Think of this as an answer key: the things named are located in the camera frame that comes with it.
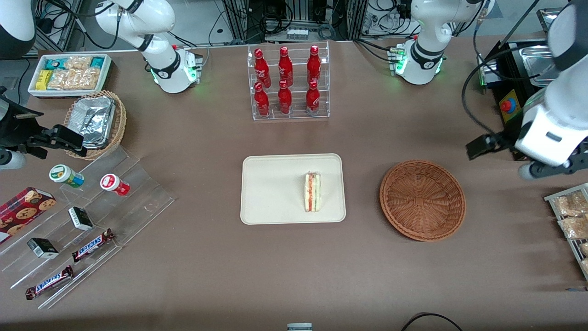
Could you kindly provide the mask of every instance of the yellow label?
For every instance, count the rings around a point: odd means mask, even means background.
[[[38,91],[47,90],[47,83],[51,79],[52,74],[53,74],[53,71],[51,71],[51,70],[41,70],[39,72],[39,77],[37,78],[37,82],[35,83],[35,90],[38,90]]]
[[[510,101],[511,103],[514,101],[515,106],[512,112],[506,112],[502,110],[502,104],[507,101]],[[510,121],[511,118],[515,117],[521,111],[519,99],[516,97],[514,90],[509,92],[504,98],[502,98],[502,100],[500,100],[498,107],[500,107],[500,113],[502,114],[502,118],[504,119],[505,123]]]

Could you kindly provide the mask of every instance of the clear acrylic bottle rack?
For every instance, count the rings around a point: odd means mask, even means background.
[[[139,160],[122,147],[113,148],[86,166],[80,188],[62,185],[54,194],[57,204],[33,223],[0,246],[0,270],[7,286],[22,293],[71,264],[75,277],[64,280],[31,301],[39,309],[49,309],[91,273],[117,254],[127,243],[174,201],[140,165]],[[114,173],[131,186],[125,197],[100,188],[100,179]],[[84,208],[93,229],[78,230],[69,218],[72,207]],[[114,239],[74,264],[72,253],[110,228]],[[54,259],[39,258],[26,242],[33,237],[46,238],[59,251]]]
[[[319,47],[320,58],[320,80],[318,90],[320,92],[319,112],[316,116],[309,116],[306,113],[306,92],[308,91],[306,63],[310,57],[310,46]],[[290,87],[292,92],[292,112],[284,115],[279,108],[278,91],[280,90],[280,74],[278,71],[278,62],[280,61],[280,47],[288,47],[290,59],[292,59],[294,70],[294,84]],[[255,90],[253,85],[257,81],[255,75],[255,57],[253,51],[260,48],[263,51],[263,57],[269,65],[269,76],[272,79],[272,85],[265,92],[269,97],[269,116],[261,117],[255,107]],[[330,116],[330,75],[329,75],[329,43],[292,43],[292,44],[263,44],[248,47],[247,70],[249,73],[249,93],[251,95],[251,109],[253,120],[292,120],[292,119],[313,119],[328,118]]]

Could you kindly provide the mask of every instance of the wicker basket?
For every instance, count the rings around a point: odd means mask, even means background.
[[[466,199],[455,177],[424,160],[391,168],[380,186],[380,204],[398,231],[420,241],[451,236],[466,215]]]
[[[110,136],[108,137],[108,145],[101,149],[101,150],[88,150],[88,153],[85,157],[78,156],[70,151],[65,151],[69,156],[75,158],[83,158],[84,160],[96,160],[100,155],[104,154],[106,151],[110,150],[112,147],[117,146],[121,140],[122,136],[125,133],[125,125],[126,125],[126,110],[125,105],[122,104],[121,99],[116,96],[116,94],[110,91],[100,91],[92,94],[85,95],[84,97],[80,98],[97,98],[97,97],[111,97],[116,102],[116,108],[114,113],[114,119],[112,120],[112,128],[110,132]],[[68,126],[69,117],[72,114],[72,109],[74,105],[72,104],[69,107],[69,111],[65,116],[64,126]]]

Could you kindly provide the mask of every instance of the red soda bottle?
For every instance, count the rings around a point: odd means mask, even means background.
[[[294,84],[294,72],[292,68],[292,60],[288,56],[288,47],[280,47],[280,62],[278,63],[280,70],[280,80],[285,80],[288,87]]]
[[[278,99],[280,99],[280,111],[282,114],[289,115],[292,112],[292,92],[290,92],[286,80],[280,81]]]
[[[253,53],[255,55],[255,75],[258,78],[258,82],[263,84],[264,88],[269,88],[272,86],[272,79],[269,78],[268,62],[263,58],[261,49],[258,48]]]
[[[260,82],[255,82],[253,85],[255,88],[255,95],[253,98],[255,99],[255,107],[258,109],[259,116],[261,117],[268,117],[269,116],[269,98],[266,92],[263,90],[263,86]]]
[[[308,58],[308,63],[306,64],[306,69],[308,71],[308,84],[312,80],[319,81],[320,79],[320,58],[319,58],[319,47],[317,45],[312,45],[310,47],[310,57]]]
[[[310,81],[310,89],[306,92],[306,113],[310,116],[316,116],[319,112],[320,92],[317,90],[319,85],[316,80]]]

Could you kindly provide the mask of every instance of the brown table surface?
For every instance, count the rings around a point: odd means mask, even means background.
[[[498,37],[481,37],[487,51]],[[588,181],[586,173],[523,181],[507,152],[468,161],[482,134],[460,90],[474,67],[470,38],[455,38],[428,85],[390,76],[352,42],[331,42],[331,118],[255,123],[246,47],[211,50],[203,82],[166,94],[138,52],[111,53],[109,89],[126,105],[123,145],[178,197],[81,286],[49,310],[10,290],[0,273],[1,330],[399,330],[414,314],[449,316],[464,330],[577,330],[588,323],[582,275],[543,197]],[[500,128],[491,93],[468,99]],[[72,100],[39,100],[39,122],[61,123]],[[341,223],[247,226],[239,218],[241,165],[250,155],[337,153],[347,217]],[[384,218],[380,181],[394,164],[424,158],[448,169],[467,198],[452,237],[421,243]],[[0,173],[0,201],[26,186],[57,190],[47,160]],[[409,330],[452,330],[427,317]]]

